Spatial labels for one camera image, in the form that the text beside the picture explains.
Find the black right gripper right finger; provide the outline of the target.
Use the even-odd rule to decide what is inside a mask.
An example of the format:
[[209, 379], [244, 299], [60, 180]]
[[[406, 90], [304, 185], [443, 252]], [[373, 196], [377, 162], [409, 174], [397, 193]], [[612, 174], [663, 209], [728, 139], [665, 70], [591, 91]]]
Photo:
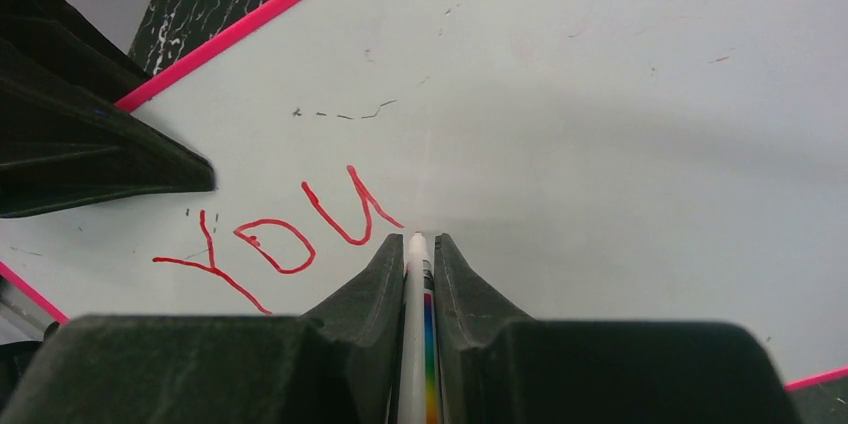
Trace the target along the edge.
[[796, 423], [766, 351], [720, 322], [540, 320], [435, 240], [452, 423]]

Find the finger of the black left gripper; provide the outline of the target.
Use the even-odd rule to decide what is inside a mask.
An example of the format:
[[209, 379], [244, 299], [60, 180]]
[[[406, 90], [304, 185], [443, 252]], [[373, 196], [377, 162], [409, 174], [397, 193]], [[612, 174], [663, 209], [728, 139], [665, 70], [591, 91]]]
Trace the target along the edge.
[[1, 0], [1, 40], [110, 102], [150, 79], [66, 0]]
[[214, 188], [202, 156], [2, 42], [2, 218]]

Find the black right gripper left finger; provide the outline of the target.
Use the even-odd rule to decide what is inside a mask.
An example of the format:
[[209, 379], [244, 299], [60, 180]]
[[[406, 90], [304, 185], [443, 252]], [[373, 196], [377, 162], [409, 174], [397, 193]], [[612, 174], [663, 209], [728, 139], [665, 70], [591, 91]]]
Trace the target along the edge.
[[108, 316], [38, 350], [5, 423], [382, 423], [395, 377], [404, 240], [305, 314]]

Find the white red marker pen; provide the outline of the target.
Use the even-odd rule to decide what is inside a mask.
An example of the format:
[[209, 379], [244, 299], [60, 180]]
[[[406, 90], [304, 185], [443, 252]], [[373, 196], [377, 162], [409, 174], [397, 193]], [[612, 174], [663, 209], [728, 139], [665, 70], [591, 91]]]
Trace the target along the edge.
[[415, 233], [408, 241], [398, 423], [442, 421], [431, 247]]

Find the pink framed whiteboard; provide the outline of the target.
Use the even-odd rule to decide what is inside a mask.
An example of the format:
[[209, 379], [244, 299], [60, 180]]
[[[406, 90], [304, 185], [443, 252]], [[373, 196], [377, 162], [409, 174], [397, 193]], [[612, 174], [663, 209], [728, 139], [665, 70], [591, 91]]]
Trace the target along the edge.
[[3, 221], [57, 320], [296, 314], [446, 232], [538, 318], [847, 364], [847, 0], [269, 0], [121, 107], [216, 187]]

